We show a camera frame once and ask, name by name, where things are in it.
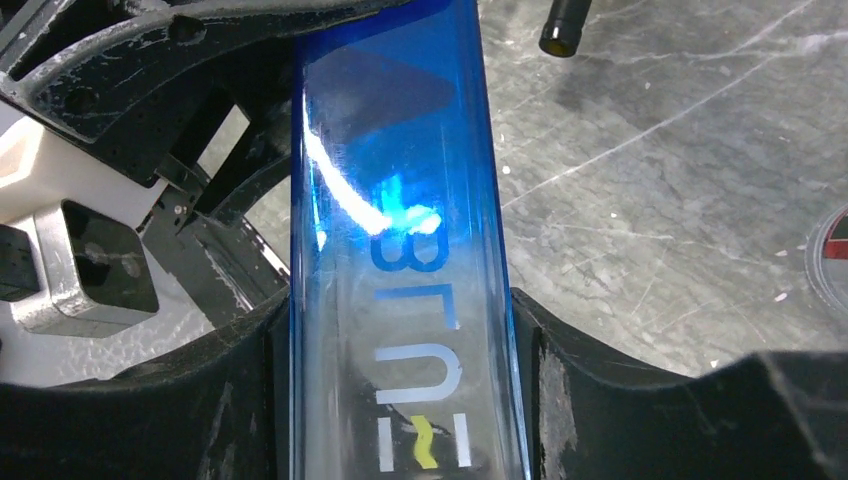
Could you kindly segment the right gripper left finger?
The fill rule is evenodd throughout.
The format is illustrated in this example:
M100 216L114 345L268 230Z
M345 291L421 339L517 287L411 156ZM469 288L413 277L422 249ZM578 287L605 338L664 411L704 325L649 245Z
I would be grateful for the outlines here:
M109 380L1 388L5 479L285 479L289 298Z

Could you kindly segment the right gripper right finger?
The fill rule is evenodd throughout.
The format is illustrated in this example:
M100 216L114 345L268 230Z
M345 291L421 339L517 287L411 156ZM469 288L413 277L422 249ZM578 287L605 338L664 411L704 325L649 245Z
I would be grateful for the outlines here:
M534 478L846 477L845 352L755 352L691 378L511 296Z

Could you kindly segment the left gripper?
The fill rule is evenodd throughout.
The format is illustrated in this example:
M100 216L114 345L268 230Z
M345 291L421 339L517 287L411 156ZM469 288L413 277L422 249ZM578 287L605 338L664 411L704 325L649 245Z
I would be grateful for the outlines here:
M285 287L244 214L291 169L295 39L389 8L5 1L1 102L139 186L166 183L142 242L222 326ZM2 301L34 280L2 262Z

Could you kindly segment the blue labelled water bottle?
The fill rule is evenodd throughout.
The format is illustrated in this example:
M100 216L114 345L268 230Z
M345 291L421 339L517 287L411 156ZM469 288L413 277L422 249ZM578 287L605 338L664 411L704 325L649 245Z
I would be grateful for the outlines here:
M292 479L527 479L478 7L298 44Z

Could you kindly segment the dark green wine bottle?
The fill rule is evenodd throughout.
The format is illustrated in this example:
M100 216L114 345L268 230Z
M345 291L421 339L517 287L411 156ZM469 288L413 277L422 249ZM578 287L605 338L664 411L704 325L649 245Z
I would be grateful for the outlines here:
M591 5L592 0L553 0L541 31L539 48L554 57L573 57Z

